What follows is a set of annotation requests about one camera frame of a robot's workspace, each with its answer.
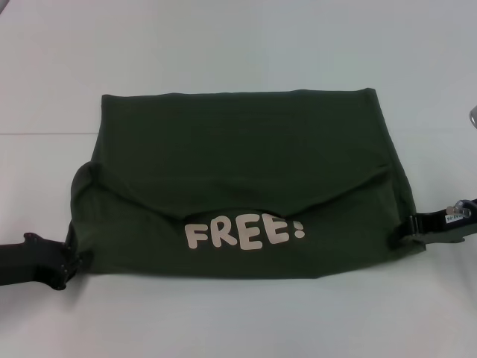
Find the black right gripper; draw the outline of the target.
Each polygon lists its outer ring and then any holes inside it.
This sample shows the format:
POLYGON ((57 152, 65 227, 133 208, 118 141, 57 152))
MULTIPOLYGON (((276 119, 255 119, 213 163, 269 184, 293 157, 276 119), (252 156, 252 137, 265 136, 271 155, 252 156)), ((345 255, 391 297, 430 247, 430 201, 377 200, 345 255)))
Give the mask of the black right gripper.
POLYGON ((477 199, 463 199, 445 210, 409 216, 404 234, 390 235, 389 248, 424 251, 426 245, 460 243, 473 234, 477 234, 477 199))

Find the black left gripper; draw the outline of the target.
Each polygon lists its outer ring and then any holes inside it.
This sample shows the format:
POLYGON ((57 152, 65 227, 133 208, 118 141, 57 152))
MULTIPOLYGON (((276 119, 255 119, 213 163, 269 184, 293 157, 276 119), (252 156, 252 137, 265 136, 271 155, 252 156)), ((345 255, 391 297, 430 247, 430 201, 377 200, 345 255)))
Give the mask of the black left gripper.
POLYGON ((74 251, 67 242, 25 233, 24 241, 0 245, 0 286, 37 282, 64 290, 73 277, 87 274, 94 253, 74 251))

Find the dark green shirt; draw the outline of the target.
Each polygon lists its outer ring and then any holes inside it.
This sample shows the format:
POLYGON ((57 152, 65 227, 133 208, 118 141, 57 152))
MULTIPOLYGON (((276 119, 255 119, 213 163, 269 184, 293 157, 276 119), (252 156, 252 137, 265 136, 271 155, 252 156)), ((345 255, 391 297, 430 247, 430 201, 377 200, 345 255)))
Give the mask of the dark green shirt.
POLYGON ((318 278, 424 252, 389 248, 416 209, 371 88, 104 95, 71 195, 94 274, 318 278))

